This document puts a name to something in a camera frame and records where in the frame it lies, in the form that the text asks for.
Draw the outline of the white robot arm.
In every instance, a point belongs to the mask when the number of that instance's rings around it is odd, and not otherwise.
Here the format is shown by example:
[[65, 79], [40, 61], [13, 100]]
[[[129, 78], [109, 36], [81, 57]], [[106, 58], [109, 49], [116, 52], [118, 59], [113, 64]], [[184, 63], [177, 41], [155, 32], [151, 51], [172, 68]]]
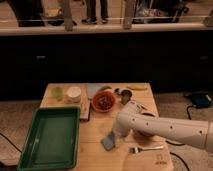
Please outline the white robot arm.
[[126, 137], [130, 130], [157, 135], [213, 153], [213, 122], [149, 116], [137, 101], [129, 101], [118, 113], [113, 132]]

